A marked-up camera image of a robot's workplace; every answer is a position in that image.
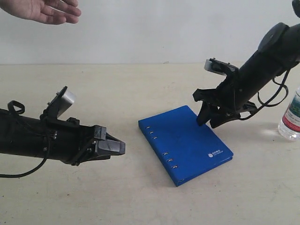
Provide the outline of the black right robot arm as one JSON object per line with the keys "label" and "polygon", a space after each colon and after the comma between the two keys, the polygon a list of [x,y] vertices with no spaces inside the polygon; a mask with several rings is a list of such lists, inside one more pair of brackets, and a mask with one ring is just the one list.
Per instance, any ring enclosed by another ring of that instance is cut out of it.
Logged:
{"label": "black right robot arm", "polygon": [[248,120],[264,107],[272,107],[272,96],[257,107],[250,100],[270,81],[300,63],[300,25],[283,22],[274,25],[262,38],[253,55],[241,66],[215,58],[207,59],[204,69],[225,79],[214,89],[196,89],[194,101],[202,102],[196,122],[212,128],[234,120]]}

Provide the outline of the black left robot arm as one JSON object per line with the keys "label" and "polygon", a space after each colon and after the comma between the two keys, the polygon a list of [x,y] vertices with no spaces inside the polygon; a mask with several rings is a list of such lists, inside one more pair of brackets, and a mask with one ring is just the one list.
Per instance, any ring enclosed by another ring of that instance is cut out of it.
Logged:
{"label": "black left robot arm", "polygon": [[43,158],[76,165],[107,160],[125,154],[126,144],[107,133],[106,128],[80,125],[76,118],[46,121],[0,111],[0,152],[2,154]]}

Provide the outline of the open human hand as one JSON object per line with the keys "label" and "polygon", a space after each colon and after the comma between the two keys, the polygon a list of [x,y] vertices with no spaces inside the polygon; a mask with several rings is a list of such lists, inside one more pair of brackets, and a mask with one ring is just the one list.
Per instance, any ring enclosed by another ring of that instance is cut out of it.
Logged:
{"label": "open human hand", "polygon": [[24,20],[49,25],[76,24],[82,12],[77,0],[2,0],[0,8]]}

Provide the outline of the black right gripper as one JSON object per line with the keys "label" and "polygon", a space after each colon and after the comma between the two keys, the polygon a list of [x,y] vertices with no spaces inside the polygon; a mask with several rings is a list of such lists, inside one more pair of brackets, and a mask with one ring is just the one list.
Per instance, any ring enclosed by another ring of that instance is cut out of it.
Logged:
{"label": "black right gripper", "polygon": [[212,128],[217,128],[227,122],[239,120],[241,113],[254,114],[258,108],[250,101],[252,96],[247,91],[245,79],[239,70],[227,75],[213,89],[196,89],[193,93],[194,101],[202,102],[196,122],[202,126],[209,121]]}

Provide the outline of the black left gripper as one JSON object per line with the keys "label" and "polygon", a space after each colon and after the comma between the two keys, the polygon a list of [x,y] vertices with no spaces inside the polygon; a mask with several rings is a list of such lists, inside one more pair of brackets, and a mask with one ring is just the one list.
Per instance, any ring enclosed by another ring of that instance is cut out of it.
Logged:
{"label": "black left gripper", "polygon": [[47,119],[46,125],[51,141],[48,159],[78,166],[125,154],[126,144],[107,133],[106,127],[83,126],[75,118],[67,121]]}

